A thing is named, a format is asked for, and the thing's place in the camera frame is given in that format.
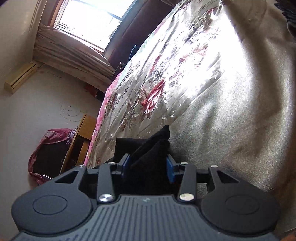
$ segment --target window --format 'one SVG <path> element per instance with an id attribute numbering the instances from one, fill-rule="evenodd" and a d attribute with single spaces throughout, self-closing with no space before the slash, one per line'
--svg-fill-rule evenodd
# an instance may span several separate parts
<path id="1" fill-rule="evenodd" d="M 136 0 L 64 0 L 54 26 L 101 49 Z"/>

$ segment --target window frame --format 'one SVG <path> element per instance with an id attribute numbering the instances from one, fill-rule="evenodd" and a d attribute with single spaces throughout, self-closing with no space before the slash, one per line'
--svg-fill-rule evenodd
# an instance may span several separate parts
<path id="1" fill-rule="evenodd" d="M 73 34 L 71 31 L 69 31 L 66 27 L 64 27 L 63 25 L 59 24 L 63 14 L 64 14 L 64 11 L 65 11 L 65 8 L 68 4 L 69 1 L 77 1 L 77 2 L 81 2 L 81 3 L 84 3 L 86 5 L 90 5 L 90 6 L 93 6 L 89 3 L 86 3 L 84 1 L 81 1 L 81 0 L 57 0 L 56 4 L 55 4 L 55 9 L 53 10 L 52 12 L 52 17 L 49 21 L 49 26 L 51 27 L 55 27 L 59 30 L 62 30 L 70 35 L 72 35 L 73 37 L 75 38 L 78 38 L 80 40 L 82 40 L 83 42 L 86 42 L 88 45 L 90 45 L 91 47 L 93 47 L 94 49 L 96 49 L 97 51 L 99 51 L 101 54 L 103 54 L 103 52 L 105 51 L 104 48 L 94 44 L 94 43 L 91 43 L 89 42 L 88 40 L 86 39 L 83 39 L 75 34 Z M 118 19 L 119 21 L 122 22 L 122 20 L 125 18 L 125 16 L 127 15 L 127 13 L 130 11 L 130 9 L 133 7 L 133 5 L 137 2 L 137 0 L 134 0 L 131 5 L 128 7 L 128 9 L 126 10 L 126 12 L 123 14 L 123 16 L 120 18 L 119 16 L 117 15 L 114 15 L 110 12 L 107 12 L 109 15 L 111 15 L 112 17 Z"/>

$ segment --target beige curtain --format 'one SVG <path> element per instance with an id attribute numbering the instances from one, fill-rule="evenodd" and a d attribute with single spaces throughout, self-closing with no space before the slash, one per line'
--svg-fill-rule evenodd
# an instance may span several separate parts
<path id="1" fill-rule="evenodd" d="M 55 27 L 39 25 L 33 58 L 89 83 L 102 92 L 111 84 L 113 67 L 98 51 Z"/>

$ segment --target wooden furniture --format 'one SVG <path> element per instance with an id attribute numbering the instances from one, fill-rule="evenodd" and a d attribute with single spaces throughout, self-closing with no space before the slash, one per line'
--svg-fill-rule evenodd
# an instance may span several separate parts
<path id="1" fill-rule="evenodd" d="M 96 119 L 85 114 L 67 151 L 60 174 L 74 166 L 83 165 L 95 127 Z"/>

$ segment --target baseboard heater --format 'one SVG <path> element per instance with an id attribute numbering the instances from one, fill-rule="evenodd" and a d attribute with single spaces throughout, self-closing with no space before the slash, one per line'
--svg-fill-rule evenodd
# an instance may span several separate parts
<path id="1" fill-rule="evenodd" d="M 37 61 L 31 61 L 28 64 L 24 64 L 5 78 L 4 89 L 13 94 L 42 65 L 43 63 Z"/>

